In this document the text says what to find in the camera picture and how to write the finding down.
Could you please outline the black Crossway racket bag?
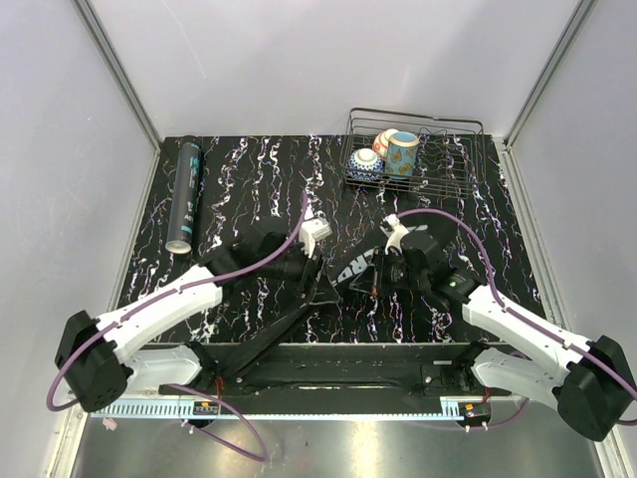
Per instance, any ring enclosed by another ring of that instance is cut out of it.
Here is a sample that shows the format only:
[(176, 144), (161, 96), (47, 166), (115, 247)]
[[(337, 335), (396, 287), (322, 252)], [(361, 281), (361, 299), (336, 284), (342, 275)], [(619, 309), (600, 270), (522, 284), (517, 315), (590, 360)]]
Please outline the black Crossway racket bag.
[(303, 250), (303, 244), (293, 239), (281, 221), (252, 226), (233, 242), (209, 254), (202, 264), (217, 277), (216, 285), (225, 299), (243, 292), (257, 279), (286, 283), (291, 294), (282, 302), (283, 311), (252, 338), (239, 344), (233, 353), (225, 358), (200, 353), (200, 388), (221, 388), (234, 378), (244, 377), (298, 328), (309, 331), (312, 327), (307, 319), (313, 315), (351, 318), (356, 326), (367, 327), (367, 336), (374, 341), (414, 341), (414, 328), (408, 317), (421, 304), (418, 292), (398, 290), (385, 297), (370, 297), (349, 289), (351, 281), (367, 266), (371, 256), (384, 251), (387, 232), (382, 226), (383, 222), (343, 261), (335, 264), (333, 270), (328, 270), (323, 260), (319, 280), (306, 298), (284, 280), (285, 255)]

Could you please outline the black shuttlecock tube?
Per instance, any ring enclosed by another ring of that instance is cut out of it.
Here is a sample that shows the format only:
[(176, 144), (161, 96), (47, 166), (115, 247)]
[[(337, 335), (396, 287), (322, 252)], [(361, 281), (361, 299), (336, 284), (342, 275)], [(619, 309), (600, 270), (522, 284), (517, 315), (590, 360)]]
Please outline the black shuttlecock tube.
[(192, 250), (202, 157), (200, 139), (184, 136), (179, 143), (165, 244), (171, 254), (188, 254)]

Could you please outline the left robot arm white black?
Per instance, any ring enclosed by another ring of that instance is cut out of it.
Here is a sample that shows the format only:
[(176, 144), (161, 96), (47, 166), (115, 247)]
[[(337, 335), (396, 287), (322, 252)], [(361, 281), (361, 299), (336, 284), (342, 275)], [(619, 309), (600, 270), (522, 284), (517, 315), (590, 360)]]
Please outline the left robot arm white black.
[(294, 279), (308, 298), (307, 281), (319, 274), (317, 246), (324, 233), (303, 223), (292, 236), (250, 232), (215, 249), (199, 264), (137, 302), (92, 318), (80, 311), (68, 318), (52, 384), (67, 383), (75, 404), (100, 411), (136, 386), (158, 388), (179, 381), (195, 394), (214, 384), (215, 370), (192, 346), (161, 352), (146, 345), (191, 316), (219, 306), (240, 279), (256, 273)]

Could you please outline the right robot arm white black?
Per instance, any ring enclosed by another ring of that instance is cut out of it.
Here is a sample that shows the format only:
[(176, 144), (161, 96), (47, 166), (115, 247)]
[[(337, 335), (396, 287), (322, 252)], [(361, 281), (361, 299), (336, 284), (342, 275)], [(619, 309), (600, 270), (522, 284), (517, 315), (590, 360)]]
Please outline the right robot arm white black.
[(636, 383), (614, 340), (593, 341), (562, 329), (500, 296), (466, 268), (453, 267), (424, 231), (409, 232), (373, 250), (350, 290), (372, 297), (404, 290), (421, 294), (439, 312), (459, 312), (469, 325), (515, 348), (512, 358), (472, 344), (458, 356), (452, 382), (464, 394), (498, 388), (542, 403), (581, 436), (603, 441), (633, 401)]

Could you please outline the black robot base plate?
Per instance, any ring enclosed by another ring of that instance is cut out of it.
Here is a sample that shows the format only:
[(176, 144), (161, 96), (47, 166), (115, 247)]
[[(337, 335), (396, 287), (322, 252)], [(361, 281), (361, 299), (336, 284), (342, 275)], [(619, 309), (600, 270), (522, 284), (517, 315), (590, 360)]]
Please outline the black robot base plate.
[(443, 397), (480, 400), (487, 390), (454, 361), (464, 344), (281, 344), (236, 374), (232, 344), (206, 345), (204, 368), (187, 381), (220, 392), (244, 414), (333, 415), (438, 412)]

